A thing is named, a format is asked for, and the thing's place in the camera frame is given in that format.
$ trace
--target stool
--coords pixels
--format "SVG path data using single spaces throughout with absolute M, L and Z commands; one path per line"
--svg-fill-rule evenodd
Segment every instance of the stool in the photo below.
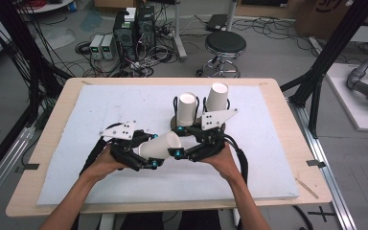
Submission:
M 228 31 L 213 32 L 205 39 L 205 48 L 215 57 L 205 63 L 202 69 L 196 71 L 198 76 L 205 75 L 211 78 L 218 75 L 238 78 L 241 75 L 238 67 L 229 59 L 237 58 L 244 53 L 246 41 L 243 37 Z

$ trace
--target white foam board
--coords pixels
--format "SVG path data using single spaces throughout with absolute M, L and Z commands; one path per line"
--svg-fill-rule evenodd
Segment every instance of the white foam board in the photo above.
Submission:
M 100 130 L 135 120 L 136 129 L 161 135 L 170 130 L 175 96 L 192 92 L 202 102 L 209 90 L 207 85 L 85 85 L 54 152 L 37 204 L 61 202 L 77 180 Z M 239 113 L 226 123 L 225 133 L 235 138 L 248 158 L 248 186 L 252 195 L 257 199 L 298 197 L 298 188 L 259 87 L 230 85 L 229 99 L 231 108 L 237 108 Z M 185 147 L 194 144 L 189 138 L 181 141 Z M 110 174 L 95 185 L 86 203 L 232 198 L 228 184 L 213 167 L 171 157 L 155 171 L 125 169 Z
M 355 128 L 368 131 L 368 100 L 363 94 L 346 87 L 346 80 L 355 68 L 357 65 L 336 63 L 328 71 L 327 79 Z M 368 84 L 368 69 L 361 81 Z

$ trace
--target wooden table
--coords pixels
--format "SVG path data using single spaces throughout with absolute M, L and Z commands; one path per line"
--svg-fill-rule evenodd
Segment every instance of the wooden table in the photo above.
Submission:
M 294 175 L 300 196 L 295 199 L 276 199 L 256 201 L 259 206 L 293 205 L 329 203 L 331 192 L 321 172 L 315 166 L 309 167 L 312 160 L 311 151 L 297 125 L 279 85 L 273 79 L 191 79 L 191 78 L 149 78 L 149 79 L 70 79 L 58 98 L 56 107 L 43 130 L 30 164 L 39 164 L 36 171 L 24 171 L 7 208 L 10 217 L 31 217 L 49 215 L 55 205 L 37 206 L 36 202 L 44 184 L 46 172 L 52 154 L 56 150 L 61 133 L 74 108 L 81 88 L 86 84 L 108 85 L 211 85 L 221 81 L 231 85 L 259 86 L 264 96 L 267 109 L 273 125 L 276 128 L 280 142 L 284 148 L 287 161 Z M 82 213 L 129 213 L 146 211 L 195 210 L 234 208 L 234 200 L 223 201 L 191 201 L 191 202 L 161 202 L 133 204 L 87 204 Z

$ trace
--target chair base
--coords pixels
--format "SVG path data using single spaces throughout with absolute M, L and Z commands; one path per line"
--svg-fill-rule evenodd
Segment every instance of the chair base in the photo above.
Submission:
M 210 59 L 202 66 L 203 74 L 208 77 L 240 78 L 241 72 L 238 67 L 227 59 L 220 59 L 216 63 L 216 58 Z

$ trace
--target white cup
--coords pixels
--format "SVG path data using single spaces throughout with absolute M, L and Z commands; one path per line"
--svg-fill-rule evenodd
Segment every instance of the white cup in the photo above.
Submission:
M 179 137 L 172 131 L 142 143 L 139 146 L 139 155 L 147 160 L 167 159 L 170 156 L 169 148 L 181 148 Z
M 196 115 L 196 95 L 183 93 L 178 101 L 177 126 L 189 127 L 194 123 Z
M 211 86 L 206 102 L 208 112 L 226 110 L 229 87 L 225 83 L 216 82 Z

